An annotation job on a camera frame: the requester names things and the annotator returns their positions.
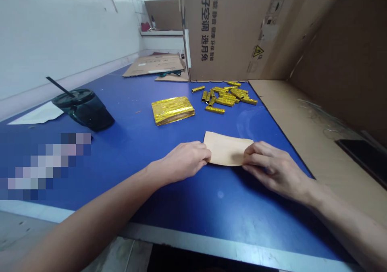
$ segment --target forearm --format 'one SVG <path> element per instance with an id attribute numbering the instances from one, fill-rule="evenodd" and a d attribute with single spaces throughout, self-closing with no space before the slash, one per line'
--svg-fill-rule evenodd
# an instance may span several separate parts
<path id="1" fill-rule="evenodd" d="M 73 213 L 34 248 L 21 271 L 83 269 L 161 187 L 154 177 L 145 168 Z"/>
<path id="2" fill-rule="evenodd" d="M 387 230 L 316 184 L 305 204 L 322 220 L 355 260 L 367 271 L 387 270 Z"/>

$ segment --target blue table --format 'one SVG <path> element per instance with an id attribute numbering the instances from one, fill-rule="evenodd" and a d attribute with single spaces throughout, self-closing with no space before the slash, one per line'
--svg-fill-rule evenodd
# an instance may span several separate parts
<path id="1" fill-rule="evenodd" d="M 31 201 L 2 201 L 0 210 L 60 222 L 181 142 L 203 141 L 205 131 L 263 140 L 286 150 L 311 174 L 249 83 L 242 83 L 256 106 L 225 106 L 224 115 L 204 111 L 202 93 L 191 89 L 226 83 L 155 82 L 156 76 L 123 78 L 127 67 L 94 80 L 92 89 L 115 118 L 93 133 L 67 115 L 35 125 L 0 123 L 6 148 L 1 164 L 2 196 L 19 199 L 4 180 L 30 155 L 45 155 L 45 144 L 59 144 L 61 133 L 92 133 L 90 155 L 69 159 L 60 178 L 46 179 L 47 190 L 24 191 Z M 195 116 L 156 126 L 151 103 L 187 96 Z M 207 165 L 196 176 L 158 190 L 136 213 L 122 235 L 153 243 L 227 257 L 290 271 L 350 271 L 356 265 L 325 226 L 306 208 L 268 191 L 242 168 Z"/>

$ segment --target pixelated area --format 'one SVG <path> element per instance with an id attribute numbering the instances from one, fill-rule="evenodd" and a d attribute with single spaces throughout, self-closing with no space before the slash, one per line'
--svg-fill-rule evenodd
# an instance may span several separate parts
<path id="1" fill-rule="evenodd" d="M 12 199 L 37 200 L 38 190 L 52 189 L 54 179 L 67 177 L 77 157 L 91 155 L 91 141 L 90 133 L 61 133 L 60 144 L 39 144 L 37 155 L 23 155 L 24 166 L 0 178 L 0 198 L 9 199 L 12 191 Z"/>

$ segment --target warning label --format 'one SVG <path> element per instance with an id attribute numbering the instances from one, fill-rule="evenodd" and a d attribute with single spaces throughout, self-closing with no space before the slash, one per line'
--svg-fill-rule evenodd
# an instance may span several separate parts
<path id="1" fill-rule="evenodd" d="M 261 54 L 261 53 L 263 53 L 263 52 L 264 52 L 263 49 L 261 49 L 259 46 L 256 46 L 256 47 L 255 47 L 254 54 L 253 54 L 253 57 L 256 57 L 257 55 L 259 55 L 259 54 Z"/>

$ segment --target table edge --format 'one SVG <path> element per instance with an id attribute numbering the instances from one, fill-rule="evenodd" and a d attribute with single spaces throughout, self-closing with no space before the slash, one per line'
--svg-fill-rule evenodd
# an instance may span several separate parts
<path id="1" fill-rule="evenodd" d="M 60 223 L 74 211 L 27 201 L 0 201 L 0 211 Z M 294 272 L 363 271 L 358 265 L 144 224 L 128 223 L 119 236 Z"/>

